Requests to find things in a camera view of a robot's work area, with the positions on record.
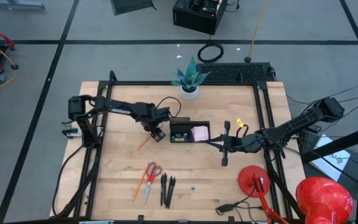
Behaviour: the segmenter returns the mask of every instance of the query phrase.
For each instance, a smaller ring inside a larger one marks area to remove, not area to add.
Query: black computer case
[[[177,26],[215,35],[227,6],[227,0],[221,0],[221,5],[214,17],[190,10],[188,6],[192,1],[193,0],[177,0],[173,7],[173,23]]]

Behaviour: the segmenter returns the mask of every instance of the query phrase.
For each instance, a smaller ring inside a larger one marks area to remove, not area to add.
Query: keyboard
[[[270,63],[199,63],[197,71],[211,72],[206,81],[210,82],[238,82],[241,74],[243,82],[274,81],[267,70]]]

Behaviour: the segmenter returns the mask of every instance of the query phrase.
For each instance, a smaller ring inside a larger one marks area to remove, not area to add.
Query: red lamp
[[[350,193],[337,182],[309,177],[296,188],[296,201],[306,215],[305,224],[339,224],[348,221],[353,210]]]
[[[239,174],[241,190],[251,197],[259,197],[268,223],[286,222],[275,213],[265,199],[270,189],[266,171],[258,166],[247,166]],[[353,210],[350,193],[337,182],[323,177],[309,177],[296,188],[296,201],[306,215],[305,224],[342,224]]]

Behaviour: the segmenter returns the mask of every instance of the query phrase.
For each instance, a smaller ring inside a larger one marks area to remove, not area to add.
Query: potted plant
[[[184,99],[193,100],[198,96],[198,85],[202,84],[210,73],[211,72],[199,74],[196,71],[194,57],[191,57],[189,66],[187,66],[186,75],[178,68],[178,71],[175,72],[175,76],[179,78],[180,81],[173,81],[172,85],[180,86]]]

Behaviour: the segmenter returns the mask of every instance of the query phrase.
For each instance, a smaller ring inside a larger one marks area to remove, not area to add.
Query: black pen
[[[164,183],[164,175],[161,176],[161,198],[160,198],[160,206],[162,206],[162,200],[163,200],[163,183]]]
[[[166,205],[167,204],[167,173],[164,173],[162,177],[163,177],[163,188],[162,188],[163,202],[164,205]]]
[[[165,208],[168,208],[169,195],[170,195],[170,192],[171,192],[171,186],[172,186],[172,176],[171,176],[171,178],[169,178],[168,195],[167,195],[167,202],[165,204]]]
[[[171,194],[169,195],[169,199],[168,199],[168,209],[169,209],[169,206],[171,205],[171,200],[172,200],[172,195],[173,195],[173,187],[175,186],[176,182],[177,182],[176,178],[173,178],[172,187],[171,187]]]

